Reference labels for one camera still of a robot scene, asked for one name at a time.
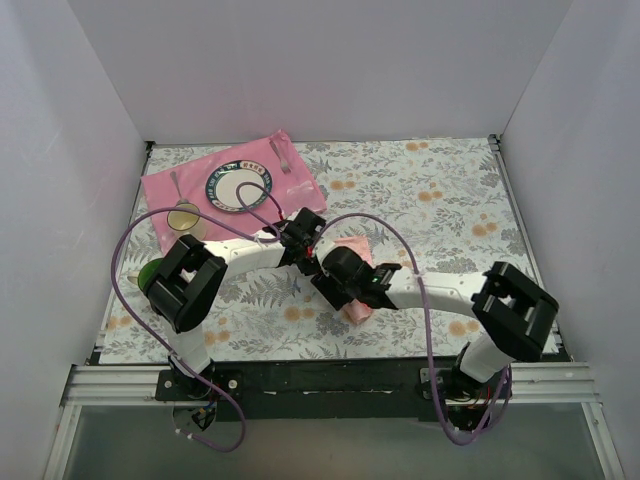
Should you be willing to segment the salmon pink satin napkin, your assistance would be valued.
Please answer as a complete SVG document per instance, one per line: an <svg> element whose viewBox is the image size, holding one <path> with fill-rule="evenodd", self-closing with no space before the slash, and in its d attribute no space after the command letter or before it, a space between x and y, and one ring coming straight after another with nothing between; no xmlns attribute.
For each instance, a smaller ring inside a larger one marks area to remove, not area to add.
<svg viewBox="0 0 640 480"><path fill-rule="evenodd" d="M370 266L373 265L369 242L364 236L343 237L335 240L337 246L345 246L358 254ZM373 310L364 303L353 300L341 308L342 314L353 325L360 325L373 314Z"/></svg>

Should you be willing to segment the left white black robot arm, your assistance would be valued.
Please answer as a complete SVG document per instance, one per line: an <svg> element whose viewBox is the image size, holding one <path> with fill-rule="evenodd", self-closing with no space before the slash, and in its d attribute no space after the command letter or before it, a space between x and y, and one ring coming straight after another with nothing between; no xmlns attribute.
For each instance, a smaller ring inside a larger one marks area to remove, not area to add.
<svg viewBox="0 0 640 480"><path fill-rule="evenodd" d="M261 270L296 266L307 276L320 271L311 245L326 221L303 208L248 238L200 241L188 234L162 258L145 265L137 286L163 319L170 346L173 384L193 400L213 386L214 362L205 345L202 323L225 280Z"/></svg>

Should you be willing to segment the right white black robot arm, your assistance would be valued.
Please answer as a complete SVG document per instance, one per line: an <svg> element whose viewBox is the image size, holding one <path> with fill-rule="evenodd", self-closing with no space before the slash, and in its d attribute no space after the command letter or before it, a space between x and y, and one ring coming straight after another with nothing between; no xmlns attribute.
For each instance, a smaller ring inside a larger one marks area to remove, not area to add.
<svg viewBox="0 0 640 480"><path fill-rule="evenodd" d="M557 300L507 262L484 273L437 273L427 285L408 267L371 266L333 242L311 258L319 266L312 284L335 309L357 300L372 309L426 307L476 319L484 333L463 348L442 383L451 396L475 397L512 362L538 362L559 311Z"/></svg>

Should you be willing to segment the pink floral placemat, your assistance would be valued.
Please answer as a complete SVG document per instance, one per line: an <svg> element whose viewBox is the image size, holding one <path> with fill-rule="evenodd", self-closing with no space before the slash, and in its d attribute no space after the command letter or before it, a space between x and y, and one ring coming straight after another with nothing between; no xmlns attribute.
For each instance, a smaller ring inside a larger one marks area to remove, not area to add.
<svg viewBox="0 0 640 480"><path fill-rule="evenodd" d="M291 172L284 174L272 151L273 140L286 158ZM148 174L141 178L148 208L151 210L176 205L178 195L170 178L175 171L183 195L204 214L241 232L252 234L264 226L247 211L225 213L213 207L205 196L205 183L216 167L236 160L251 160L265 166L272 175L273 188L266 201L251 209L274 223L306 207L315 213L327 209L327 204L314 175L307 168L290 137L282 130L269 137L236 145L225 150L188 161L182 165Z"/></svg>

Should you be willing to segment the silver fork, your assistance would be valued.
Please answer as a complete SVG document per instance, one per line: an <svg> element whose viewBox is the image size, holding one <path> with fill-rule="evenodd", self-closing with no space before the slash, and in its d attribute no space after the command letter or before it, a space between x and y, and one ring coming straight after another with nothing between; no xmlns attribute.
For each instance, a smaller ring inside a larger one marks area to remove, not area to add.
<svg viewBox="0 0 640 480"><path fill-rule="evenodd" d="M273 140L269 141L269 145L272 149L272 151L274 152L274 154L276 155L278 162L279 162L279 167L281 169L281 171L284 174L288 174L291 172L290 166L286 160L286 158L282 155L282 153L280 152L278 146L276 145L276 143Z"/></svg>

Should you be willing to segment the white plate dark rim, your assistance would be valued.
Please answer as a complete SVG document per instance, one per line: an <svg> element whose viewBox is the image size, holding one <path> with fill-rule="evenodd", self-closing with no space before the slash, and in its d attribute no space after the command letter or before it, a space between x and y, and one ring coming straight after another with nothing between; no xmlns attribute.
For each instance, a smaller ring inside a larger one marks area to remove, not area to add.
<svg viewBox="0 0 640 480"><path fill-rule="evenodd" d="M205 183L205 196L216 209L240 213L263 204L273 188L273 178L262 164L236 160L216 167Z"/></svg>

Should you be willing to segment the cream enamel mug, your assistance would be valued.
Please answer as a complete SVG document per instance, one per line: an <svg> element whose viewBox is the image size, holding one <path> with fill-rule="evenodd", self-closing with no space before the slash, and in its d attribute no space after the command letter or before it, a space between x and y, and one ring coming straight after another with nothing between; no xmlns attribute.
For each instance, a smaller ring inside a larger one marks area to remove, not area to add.
<svg viewBox="0 0 640 480"><path fill-rule="evenodd" d="M180 203L167 214L167 225L177 235L192 235L203 241L207 234L206 220L199 216L200 209L192 203Z"/></svg>

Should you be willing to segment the silver spoon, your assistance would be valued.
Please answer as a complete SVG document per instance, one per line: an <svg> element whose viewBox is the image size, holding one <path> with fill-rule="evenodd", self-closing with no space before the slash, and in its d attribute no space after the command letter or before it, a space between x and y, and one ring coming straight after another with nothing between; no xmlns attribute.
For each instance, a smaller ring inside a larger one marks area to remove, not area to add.
<svg viewBox="0 0 640 480"><path fill-rule="evenodd" d="M170 173L170 178L172 180L172 183L173 183L173 185L174 185L174 187L176 189L176 193L178 195L178 200L176 202L176 206L177 207L185 207L185 206L189 205L190 204L189 200L183 195L183 193L181 191L177 173L175 171L172 171Z"/></svg>

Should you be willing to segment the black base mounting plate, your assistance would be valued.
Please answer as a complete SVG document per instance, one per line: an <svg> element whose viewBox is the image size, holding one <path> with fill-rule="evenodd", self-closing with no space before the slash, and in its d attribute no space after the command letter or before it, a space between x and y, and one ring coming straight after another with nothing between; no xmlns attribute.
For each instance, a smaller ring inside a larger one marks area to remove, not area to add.
<svg viewBox="0 0 640 480"><path fill-rule="evenodd" d="M495 374L474 387L453 380L454 361L437 358L429 375L424 357L351 360L218 362L203 372L215 390L174 367L158 375L158 401L201 407L194 420L232 421L234 400L250 420L413 418L434 422L435 409L461 430L476 427L492 398L504 400L508 384Z"/></svg>

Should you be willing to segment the green interior floral mug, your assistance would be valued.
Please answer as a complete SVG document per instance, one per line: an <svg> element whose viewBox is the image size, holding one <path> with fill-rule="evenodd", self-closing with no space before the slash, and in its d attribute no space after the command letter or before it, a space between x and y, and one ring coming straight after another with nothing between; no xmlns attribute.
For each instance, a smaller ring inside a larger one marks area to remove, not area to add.
<svg viewBox="0 0 640 480"><path fill-rule="evenodd" d="M127 280L131 284L135 285L140 291L144 292L147 284L152 280L162 261L162 258L156 258L147 262L139 271L128 273L126 276Z"/></svg>

